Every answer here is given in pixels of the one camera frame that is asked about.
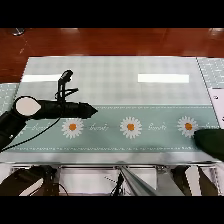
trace reddish brown wooden surface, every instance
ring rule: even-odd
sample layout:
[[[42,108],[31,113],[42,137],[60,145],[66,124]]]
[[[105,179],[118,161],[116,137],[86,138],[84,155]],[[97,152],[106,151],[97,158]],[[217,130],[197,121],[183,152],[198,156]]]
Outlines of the reddish brown wooden surface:
[[[30,56],[170,55],[224,57],[224,32],[211,28],[0,29],[0,83],[19,82]]]

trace table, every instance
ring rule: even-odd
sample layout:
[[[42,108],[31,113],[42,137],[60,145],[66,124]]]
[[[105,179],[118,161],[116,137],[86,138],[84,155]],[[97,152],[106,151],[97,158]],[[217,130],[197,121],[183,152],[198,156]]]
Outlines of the table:
[[[2,153],[0,161],[61,164],[216,161],[198,150],[192,140],[198,128],[219,127],[206,88],[206,84],[212,87],[216,82],[206,79],[204,82],[202,76],[209,77],[211,73],[201,68],[206,60],[148,56],[31,57],[16,97],[29,95],[54,100],[56,77],[71,69],[73,79],[66,87],[78,87],[79,92],[68,96],[67,101],[88,102],[99,112],[87,120],[61,119],[32,142]],[[37,79],[55,81],[37,82]],[[29,121],[12,144],[34,136],[52,122]],[[76,125],[76,130],[71,130],[71,124]]]

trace white circular joint cover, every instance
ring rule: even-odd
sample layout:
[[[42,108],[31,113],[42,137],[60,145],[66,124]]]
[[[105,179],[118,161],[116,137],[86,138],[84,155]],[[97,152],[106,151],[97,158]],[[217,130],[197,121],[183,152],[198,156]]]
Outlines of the white circular joint cover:
[[[22,97],[16,102],[16,110],[24,116],[34,115],[40,108],[40,104],[31,97]]]

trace yellow flower center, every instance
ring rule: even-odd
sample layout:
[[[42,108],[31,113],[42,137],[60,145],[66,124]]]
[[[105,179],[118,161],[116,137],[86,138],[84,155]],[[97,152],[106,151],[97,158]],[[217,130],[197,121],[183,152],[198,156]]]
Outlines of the yellow flower center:
[[[128,128],[129,131],[134,131],[135,126],[133,124],[128,124],[127,128]]]
[[[76,124],[70,124],[70,125],[69,125],[69,129],[70,129],[71,131],[74,131],[74,130],[76,129]]]
[[[186,123],[186,124],[185,124],[185,128],[186,128],[187,130],[192,130],[192,124],[190,124],[190,123]]]

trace metal bar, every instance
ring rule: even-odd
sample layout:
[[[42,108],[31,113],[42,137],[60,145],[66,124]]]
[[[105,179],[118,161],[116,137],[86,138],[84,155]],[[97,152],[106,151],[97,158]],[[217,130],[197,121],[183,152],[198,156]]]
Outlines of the metal bar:
[[[126,167],[122,166],[120,170],[133,196],[161,196],[158,191]]]

